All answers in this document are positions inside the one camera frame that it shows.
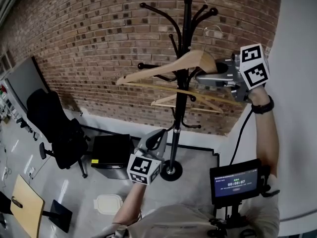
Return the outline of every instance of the white plastic lid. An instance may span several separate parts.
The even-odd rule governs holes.
[[[99,195],[94,200],[94,208],[101,214],[116,214],[122,204],[122,198],[118,195]]]

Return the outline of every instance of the wooden table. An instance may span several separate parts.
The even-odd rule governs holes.
[[[11,201],[11,212],[31,238],[39,237],[42,216],[50,220],[64,232],[68,232],[72,212],[57,201],[53,201],[51,211],[43,211],[45,201],[18,175]]]

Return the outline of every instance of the shirt sleeve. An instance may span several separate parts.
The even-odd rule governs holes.
[[[108,238],[112,237],[115,234],[115,231],[120,227],[120,224],[111,224],[106,227],[99,235],[91,237],[91,238]]]
[[[267,184],[271,187],[269,193],[278,189],[277,178],[274,175],[269,175]],[[264,237],[276,238],[278,236],[278,195],[273,197],[259,195],[249,198],[242,206],[240,214],[246,216],[251,225],[260,229]]]

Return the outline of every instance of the black coat stand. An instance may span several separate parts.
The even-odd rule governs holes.
[[[174,41],[173,35],[170,34],[169,37],[172,41],[176,57],[180,58],[185,53],[189,52],[192,37],[194,34],[194,31],[197,27],[197,25],[202,22],[203,20],[211,17],[216,16],[218,14],[218,10],[216,8],[211,8],[208,12],[203,14],[199,17],[199,15],[208,8],[206,4],[203,5],[203,7],[194,15],[192,18],[192,0],[184,0],[185,3],[185,9],[184,9],[184,23],[183,23],[183,36],[181,35],[181,32],[179,30],[178,25],[176,22],[165,12],[160,11],[156,8],[153,8],[146,3],[141,3],[140,7],[149,9],[151,11],[156,12],[157,14],[160,14],[164,16],[166,19],[168,19],[172,25],[174,26],[176,33],[177,33],[177,39],[178,39],[178,47],[176,46],[176,43]],[[150,64],[143,64],[139,63],[138,68],[139,69],[151,69],[158,67],[157,65],[150,65]],[[165,81],[175,81],[177,80],[177,88],[181,90],[188,90],[189,88],[189,82],[190,80],[195,76],[195,74],[200,70],[199,67],[195,68],[195,70],[189,74],[188,69],[182,69],[178,71],[174,71],[174,78],[167,78],[162,75],[156,75],[155,77],[158,77],[160,79],[163,79]],[[195,101],[196,98],[194,96],[190,96],[191,101]],[[170,154],[170,160],[165,161],[163,170],[161,172],[161,176],[164,180],[167,181],[174,181],[181,177],[183,173],[182,166],[179,162],[175,161],[177,147],[178,147],[178,140],[180,135],[180,125],[183,124],[187,128],[201,128],[200,125],[186,125],[184,123],[184,114],[186,109],[186,102],[187,102],[187,94],[183,93],[177,93],[176,97],[176,108],[175,111],[172,108],[173,116],[174,116],[174,123],[171,128],[168,130],[173,129],[173,141],[172,141],[172,149]]]

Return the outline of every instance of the watch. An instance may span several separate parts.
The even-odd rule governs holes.
[[[268,97],[269,97],[270,102],[268,104],[266,104],[266,105],[263,105],[263,106],[261,106],[261,105],[254,106],[253,104],[251,105],[252,111],[255,114],[264,114],[266,112],[271,111],[274,108],[273,99],[271,98],[270,95]]]

